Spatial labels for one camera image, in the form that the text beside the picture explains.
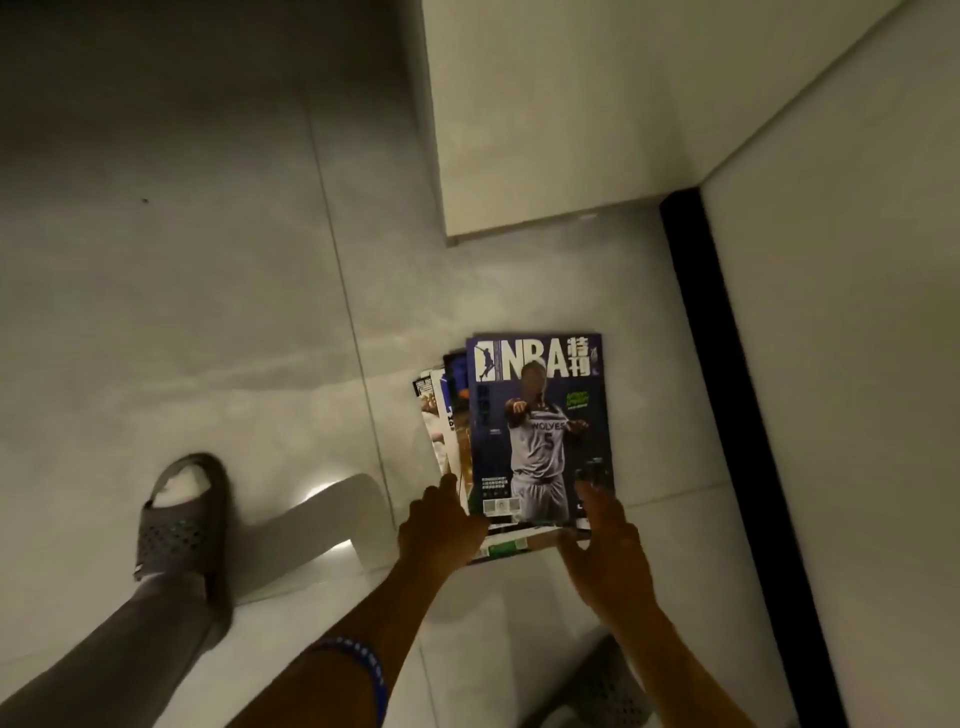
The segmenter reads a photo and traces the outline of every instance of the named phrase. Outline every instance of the black baseboard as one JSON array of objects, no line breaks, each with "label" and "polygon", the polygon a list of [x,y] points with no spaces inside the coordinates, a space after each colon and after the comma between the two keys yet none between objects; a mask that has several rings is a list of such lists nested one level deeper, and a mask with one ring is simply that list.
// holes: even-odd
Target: black baseboard
[{"label": "black baseboard", "polygon": [[740,516],[804,726],[847,719],[698,188],[660,204]]}]

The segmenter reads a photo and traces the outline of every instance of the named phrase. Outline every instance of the gray slipper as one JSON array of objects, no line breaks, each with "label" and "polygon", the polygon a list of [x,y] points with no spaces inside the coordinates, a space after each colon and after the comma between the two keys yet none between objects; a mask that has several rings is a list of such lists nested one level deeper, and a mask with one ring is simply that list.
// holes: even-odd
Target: gray slipper
[{"label": "gray slipper", "polygon": [[653,714],[650,698],[610,635],[594,647],[562,688],[523,721],[523,728],[538,728],[562,706],[590,728],[639,728]]},{"label": "gray slipper", "polygon": [[[189,466],[200,468],[210,487],[185,503],[154,508],[156,494]],[[137,533],[134,579],[159,573],[196,573],[204,578],[206,601],[216,616],[208,646],[227,633],[233,614],[226,565],[228,495],[227,470],[219,458],[208,452],[186,455],[167,466],[156,480],[140,511]]]}]

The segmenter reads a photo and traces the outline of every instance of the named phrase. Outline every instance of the barcode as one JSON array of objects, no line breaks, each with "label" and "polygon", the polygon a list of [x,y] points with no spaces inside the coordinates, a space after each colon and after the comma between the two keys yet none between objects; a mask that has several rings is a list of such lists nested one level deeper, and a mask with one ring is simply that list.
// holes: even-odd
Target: barcode
[{"label": "barcode", "polygon": [[520,512],[518,497],[490,498],[483,501],[484,516],[513,516]]}]

